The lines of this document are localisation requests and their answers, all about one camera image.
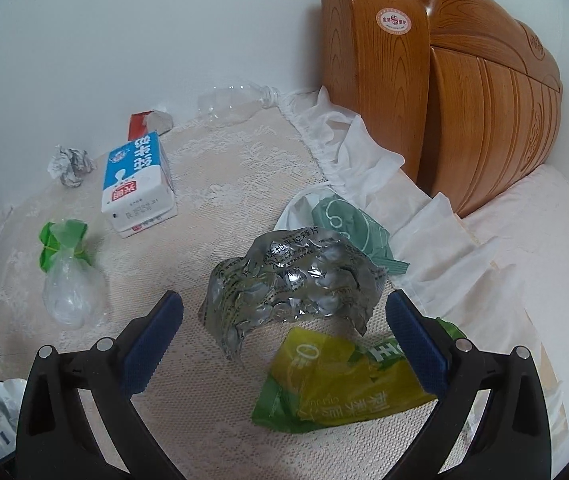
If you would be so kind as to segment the clear plastic bag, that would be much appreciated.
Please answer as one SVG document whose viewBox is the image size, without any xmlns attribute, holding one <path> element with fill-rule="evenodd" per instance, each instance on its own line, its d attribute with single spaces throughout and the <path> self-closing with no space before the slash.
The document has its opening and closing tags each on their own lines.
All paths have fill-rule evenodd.
<svg viewBox="0 0 569 480">
<path fill-rule="evenodd" d="M 48 314 L 68 330 L 97 326 L 106 317 L 106 278 L 94 266 L 60 250 L 46 274 L 42 301 Z"/>
</svg>

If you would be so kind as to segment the yellow green snack bag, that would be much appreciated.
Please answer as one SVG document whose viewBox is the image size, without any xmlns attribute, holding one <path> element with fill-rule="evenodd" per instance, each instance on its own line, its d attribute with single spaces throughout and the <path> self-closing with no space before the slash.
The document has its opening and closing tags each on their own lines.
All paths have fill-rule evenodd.
<svg viewBox="0 0 569 480">
<path fill-rule="evenodd" d="M 271 362 L 251 419 L 270 430 L 305 434 L 395 415 L 434 399 L 395 337 L 362 347 L 295 327 Z"/>
</svg>

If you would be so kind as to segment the green bundle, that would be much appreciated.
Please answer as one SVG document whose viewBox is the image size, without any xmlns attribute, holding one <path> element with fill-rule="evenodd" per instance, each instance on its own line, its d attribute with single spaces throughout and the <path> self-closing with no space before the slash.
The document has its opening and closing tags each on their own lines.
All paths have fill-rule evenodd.
<svg viewBox="0 0 569 480">
<path fill-rule="evenodd" d="M 40 270 L 48 273 L 53 264 L 53 257 L 60 250 L 71 252 L 74 258 L 84 260 L 91 266 L 91 260 L 84 245 L 87 231 L 88 224 L 78 219 L 47 222 L 38 235 L 38 240 L 42 243 L 42 251 L 39 255 Z"/>
</svg>

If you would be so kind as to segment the blue white milk carton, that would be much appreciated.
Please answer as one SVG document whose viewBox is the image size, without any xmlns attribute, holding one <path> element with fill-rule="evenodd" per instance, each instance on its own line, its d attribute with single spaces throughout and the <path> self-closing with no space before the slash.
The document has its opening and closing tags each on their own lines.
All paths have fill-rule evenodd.
<svg viewBox="0 0 569 480">
<path fill-rule="evenodd" d="M 101 212 L 121 237 L 135 235 L 176 216 L 172 172 L 155 131 L 106 156 Z"/>
</svg>

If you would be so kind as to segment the small grey paper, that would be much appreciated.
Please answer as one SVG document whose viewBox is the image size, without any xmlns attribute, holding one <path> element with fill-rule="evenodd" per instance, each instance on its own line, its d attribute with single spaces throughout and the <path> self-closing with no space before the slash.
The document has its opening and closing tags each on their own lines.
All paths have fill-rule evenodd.
<svg viewBox="0 0 569 480">
<path fill-rule="evenodd" d="M 85 150 L 61 145 L 56 146 L 47 167 L 50 177 L 58 179 L 66 188 L 79 188 L 94 169 L 96 164 Z"/>
</svg>

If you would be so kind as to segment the silver foil wrapper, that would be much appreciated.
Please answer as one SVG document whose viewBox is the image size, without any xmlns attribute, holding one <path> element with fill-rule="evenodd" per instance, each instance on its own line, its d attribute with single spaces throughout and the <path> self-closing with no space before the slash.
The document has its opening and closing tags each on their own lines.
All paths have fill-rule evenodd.
<svg viewBox="0 0 569 480">
<path fill-rule="evenodd" d="M 272 322 L 345 318 L 363 335 L 385 283 L 385 269 L 338 232 L 271 231 L 214 267 L 199 319 L 234 360 L 245 337 Z"/>
</svg>

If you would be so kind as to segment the white green plastic bag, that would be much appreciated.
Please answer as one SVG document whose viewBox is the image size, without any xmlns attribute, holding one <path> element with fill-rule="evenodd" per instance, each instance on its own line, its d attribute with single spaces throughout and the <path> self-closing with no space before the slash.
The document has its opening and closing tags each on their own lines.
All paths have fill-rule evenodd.
<svg viewBox="0 0 569 480">
<path fill-rule="evenodd" d="M 327 182 L 297 193 L 276 222 L 275 230 L 317 228 L 335 231 L 361 250 L 388 275 L 403 275 L 409 263 L 397 260 L 391 251 L 391 234 L 382 224 L 337 194 Z"/>
</svg>

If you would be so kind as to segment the red carton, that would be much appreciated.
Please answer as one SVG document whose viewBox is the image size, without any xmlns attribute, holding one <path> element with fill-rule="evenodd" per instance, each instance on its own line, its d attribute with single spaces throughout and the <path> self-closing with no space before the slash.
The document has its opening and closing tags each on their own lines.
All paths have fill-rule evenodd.
<svg viewBox="0 0 569 480">
<path fill-rule="evenodd" d="M 141 138 L 147 133 L 156 132 L 159 136 L 173 128 L 173 117 L 162 110 L 147 110 L 132 114 L 129 118 L 128 141 Z"/>
</svg>

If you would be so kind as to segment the clear crushed plastic bottle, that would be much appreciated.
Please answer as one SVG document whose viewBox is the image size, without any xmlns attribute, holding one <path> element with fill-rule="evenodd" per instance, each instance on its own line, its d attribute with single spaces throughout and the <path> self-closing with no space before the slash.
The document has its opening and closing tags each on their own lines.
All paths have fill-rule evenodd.
<svg viewBox="0 0 569 480">
<path fill-rule="evenodd" d="M 258 84 L 230 84 L 214 87 L 198 97 L 198 118 L 212 128 L 246 122 L 261 110 L 278 105 L 280 92 Z"/>
</svg>

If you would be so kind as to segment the pink lace table cover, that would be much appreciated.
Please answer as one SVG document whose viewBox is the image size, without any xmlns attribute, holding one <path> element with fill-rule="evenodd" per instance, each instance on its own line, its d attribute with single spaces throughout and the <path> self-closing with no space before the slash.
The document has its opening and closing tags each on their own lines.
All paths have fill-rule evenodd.
<svg viewBox="0 0 569 480">
<path fill-rule="evenodd" d="M 0 212 L 0 379 L 26 377 L 43 344 L 84 350 L 118 334 L 174 290 L 184 322 L 134 403 L 188 478 L 382 477 L 426 421 L 428 406 L 309 434 L 258 427 L 251 414 L 289 327 L 255 330 L 230 361 L 199 320 L 214 266 L 245 255 L 301 193 L 331 186 L 382 224 L 394 256 L 408 263 L 391 287 L 405 289 L 425 314 L 457 324 L 478 347 L 531 348 L 550 404 L 552 447 L 563 448 L 569 427 L 562 395 L 519 299 L 521 280 L 495 263 L 496 242 L 480 242 L 445 197 L 420 191 L 391 154 L 365 138 L 359 119 L 312 93 L 227 129 L 191 122 L 162 143 L 177 212 L 143 232 L 121 237 L 101 214 L 101 171 L 78 188 L 50 184 Z M 38 235 L 47 222 L 67 218 L 88 224 L 88 254 L 108 283 L 106 314 L 80 330 L 61 327 L 42 303 Z"/>
</svg>

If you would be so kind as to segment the pink bed sheet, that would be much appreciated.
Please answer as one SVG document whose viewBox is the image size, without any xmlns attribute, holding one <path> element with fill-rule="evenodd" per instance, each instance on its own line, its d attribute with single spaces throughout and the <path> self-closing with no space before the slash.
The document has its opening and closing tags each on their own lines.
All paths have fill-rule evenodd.
<svg viewBox="0 0 569 480">
<path fill-rule="evenodd" d="M 559 474 L 569 463 L 569 181 L 541 165 L 463 221 L 482 242 L 497 238 L 497 266 L 514 272 L 559 383 L 565 419 L 554 419 L 552 430 Z"/>
</svg>

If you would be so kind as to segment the wooden headboard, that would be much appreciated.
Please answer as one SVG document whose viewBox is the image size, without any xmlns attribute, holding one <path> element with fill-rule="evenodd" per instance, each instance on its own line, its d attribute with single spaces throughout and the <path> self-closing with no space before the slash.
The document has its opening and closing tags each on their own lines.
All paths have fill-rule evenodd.
<svg viewBox="0 0 569 480">
<path fill-rule="evenodd" d="M 427 194 L 472 214 L 549 156 L 557 62 L 493 0 L 321 0 L 322 82 Z"/>
</svg>

